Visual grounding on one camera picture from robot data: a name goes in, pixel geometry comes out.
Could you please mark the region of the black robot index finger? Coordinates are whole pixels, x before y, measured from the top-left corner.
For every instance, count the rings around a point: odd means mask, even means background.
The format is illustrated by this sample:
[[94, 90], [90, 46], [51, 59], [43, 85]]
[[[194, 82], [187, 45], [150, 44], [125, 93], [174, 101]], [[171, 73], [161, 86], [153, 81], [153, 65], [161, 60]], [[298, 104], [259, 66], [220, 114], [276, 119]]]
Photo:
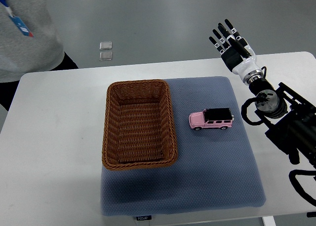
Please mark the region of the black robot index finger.
[[242, 45], [242, 46], [246, 46], [247, 42], [246, 40], [239, 34], [239, 32], [236, 30], [236, 28], [232, 25], [232, 23], [228, 20], [225, 19], [224, 20], [226, 25], [228, 26], [228, 28], [230, 29], [230, 31], [232, 32], [232, 35], [234, 36], [234, 38]]

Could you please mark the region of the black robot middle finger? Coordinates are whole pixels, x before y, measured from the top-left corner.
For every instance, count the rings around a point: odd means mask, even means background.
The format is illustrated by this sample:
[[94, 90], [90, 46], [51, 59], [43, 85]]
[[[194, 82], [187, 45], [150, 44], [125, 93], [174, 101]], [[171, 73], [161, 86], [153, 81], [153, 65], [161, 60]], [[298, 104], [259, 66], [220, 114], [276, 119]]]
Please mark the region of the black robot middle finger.
[[228, 36], [233, 36], [224, 26], [222, 23], [218, 24], [218, 30], [220, 31], [222, 37], [227, 41]]

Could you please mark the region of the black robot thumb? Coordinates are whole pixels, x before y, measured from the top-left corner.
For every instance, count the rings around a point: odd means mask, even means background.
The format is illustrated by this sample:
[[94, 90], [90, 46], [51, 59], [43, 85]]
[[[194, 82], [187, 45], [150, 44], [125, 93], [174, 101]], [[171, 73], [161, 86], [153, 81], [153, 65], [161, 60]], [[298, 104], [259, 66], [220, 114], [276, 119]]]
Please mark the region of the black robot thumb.
[[233, 36], [228, 36], [227, 41], [243, 58], [250, 57], [250, 53]]

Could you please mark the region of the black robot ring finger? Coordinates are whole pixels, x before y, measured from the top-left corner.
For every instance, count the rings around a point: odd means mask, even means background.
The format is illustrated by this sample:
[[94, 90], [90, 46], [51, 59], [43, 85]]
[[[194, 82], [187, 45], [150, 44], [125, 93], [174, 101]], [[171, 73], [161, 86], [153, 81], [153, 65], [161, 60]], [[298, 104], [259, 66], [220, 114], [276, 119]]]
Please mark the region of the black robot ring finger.
[[212, 30], [213, 34], [216, 36], [216, 38], [220, 41], [220, 43], [223, 45], [223, 48], [227, 50], [229, 48], [229, 44], [227, 41], [218, 33], [217, 30], [213, 29]]

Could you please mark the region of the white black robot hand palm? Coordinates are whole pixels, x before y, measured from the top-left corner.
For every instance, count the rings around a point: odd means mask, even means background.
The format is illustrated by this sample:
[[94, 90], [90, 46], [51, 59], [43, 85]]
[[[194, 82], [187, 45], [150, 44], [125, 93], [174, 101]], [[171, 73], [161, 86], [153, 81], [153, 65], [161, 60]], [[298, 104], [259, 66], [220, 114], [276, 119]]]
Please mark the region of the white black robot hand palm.
[[232, 47], [221, 52], [221, 58], [232, 73], [239, 75], [244, 84], [250, 84], [255, 79], [262, 77], [262, 70], [256, 64], [257, 57], [251, 46], [246, 45], [245, 49], [251, 55], [248, 58], [243, 58]]

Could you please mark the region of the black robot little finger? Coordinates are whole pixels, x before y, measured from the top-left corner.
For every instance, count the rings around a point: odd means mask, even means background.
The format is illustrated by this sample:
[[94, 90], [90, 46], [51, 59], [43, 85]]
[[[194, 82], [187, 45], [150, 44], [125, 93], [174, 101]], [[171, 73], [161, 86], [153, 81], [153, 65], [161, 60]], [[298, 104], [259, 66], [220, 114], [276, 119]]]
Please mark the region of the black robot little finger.
[[218, 44], [212, 36], [209, 37], [209, 40], [213, 43], [213, 45], [215, 46], [215, 48], [216, 48], [216, 49], [219, 51], [219, 53], [222, 55], [222, 54], [224, 53], [223, 47], [222, 47], [220, 44]]

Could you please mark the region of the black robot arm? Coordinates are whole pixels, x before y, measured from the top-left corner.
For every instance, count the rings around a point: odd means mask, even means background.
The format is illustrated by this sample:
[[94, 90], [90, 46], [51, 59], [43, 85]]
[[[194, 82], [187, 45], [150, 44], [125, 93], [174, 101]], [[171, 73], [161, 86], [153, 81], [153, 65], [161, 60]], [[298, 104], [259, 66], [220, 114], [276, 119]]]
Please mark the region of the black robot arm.
[[241, 116], [252, 126], [265, 124], [266, 137], [290, 162], [297, 165], [303, 154], [316, 165], [316, 107], [279, 83], [275, 89], [266, 79], [266, 67], [257, 65], [257, 57], [244, 37], [226, 19], [213, 30], [209, 40], [221, 54], [226, 67], [248, 86], [254, 97], [241, 107]]

